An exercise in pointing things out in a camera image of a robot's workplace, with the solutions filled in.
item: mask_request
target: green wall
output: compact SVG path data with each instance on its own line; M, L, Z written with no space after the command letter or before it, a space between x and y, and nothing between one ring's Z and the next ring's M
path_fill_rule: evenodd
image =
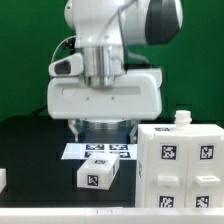
M52 53L71 35L65 2L0 1L0 121L46 104ZM184 0L183 6L183 29L172 43L132 50L165 71L161 118L189 109L194 120L224 126L224 1Z

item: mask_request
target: white box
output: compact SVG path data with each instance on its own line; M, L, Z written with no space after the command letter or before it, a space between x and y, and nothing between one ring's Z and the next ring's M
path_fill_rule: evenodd
M221 207L223 188L223 133L195 134L189 143L185 207Z
M222 206L222 128L139 125L138 135L136 207Z
M77 186L108 190L119 165L119 154L94 152L77 171Z
M0 169L0 193L6 186L6 170Z

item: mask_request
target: cable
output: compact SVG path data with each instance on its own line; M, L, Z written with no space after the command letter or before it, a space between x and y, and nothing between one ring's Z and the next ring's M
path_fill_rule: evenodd
M47 110L47 105L33 111L30 116L38 116L42 111Z
M121 14L122 12L129 8L134 2L136 2L137 0L131 0L130 2L128 2L127 4L125 5L122 5L118 8L118 11L117 11L117 15L118 15L118 24L119 24L119 29L120 29L120 33L121 33L121 40L122 40L122 43L123 43L123 48L124 48L124 54L125 56L129 57L129 58L132 58L132 59L136 59L136 60L139 60L139 61L142 61L144 64L150 64L149 63L149 60L142 56L142 55L139 55L139 54L134 54L132 52L130 52L125 44L125 38L124 38L124 31L123 31L123 28L122 28L122 19L121 19Z
M68 41L68 40L70 40L70 39L72 39L72 38L76 38L76 36L71 36L71 37L68 37L68 38L64 39L64 40L57 46L57 48L55 49L55 51L54 51L54 53L53 53L53 56L52 56L52 58L51 58L51 63L54 62L54 60L55 60L55 56L56 56L56 54L58 53L58 50L59 50L59 48L61 47L61 45L62 45L65 41Z

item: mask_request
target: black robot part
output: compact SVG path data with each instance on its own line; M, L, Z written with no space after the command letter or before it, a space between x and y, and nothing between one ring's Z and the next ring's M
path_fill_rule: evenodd
M175 0L151 0L145 25L149 45L167 44L180 31Z

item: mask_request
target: stack of white blocks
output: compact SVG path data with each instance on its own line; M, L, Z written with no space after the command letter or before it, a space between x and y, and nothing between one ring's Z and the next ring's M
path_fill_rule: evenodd
M0 169L0 193L6 186L6 170Z
M94 152L77 171L77 186L108 190L119 162L119 154Z
M224 130L139 125L136 207L223 207Z

